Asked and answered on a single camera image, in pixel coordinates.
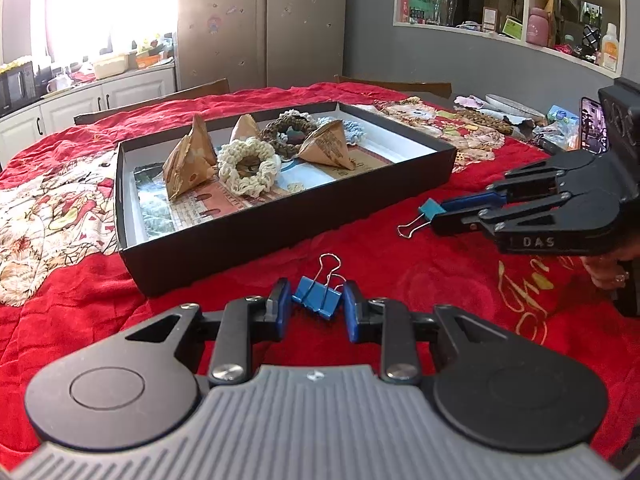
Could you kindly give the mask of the person's right hand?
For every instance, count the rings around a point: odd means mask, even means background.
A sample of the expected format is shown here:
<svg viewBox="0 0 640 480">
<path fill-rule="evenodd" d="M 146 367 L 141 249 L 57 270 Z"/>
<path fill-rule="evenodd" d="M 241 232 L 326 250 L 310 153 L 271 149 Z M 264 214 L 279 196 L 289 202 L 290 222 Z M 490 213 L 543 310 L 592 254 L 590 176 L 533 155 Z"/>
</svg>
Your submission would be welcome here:
<svg viewBox="0 0 640 480">
<path fill-rule="evenodd" d="M 639 234 L 627 236 L 612 252 L 598 256 L 583 256 L 582 265 L 597 288 L 614 290 L 623 288 L 629 272 L 623 263 L 638 259 L 640 254 Z"/>
</svg>

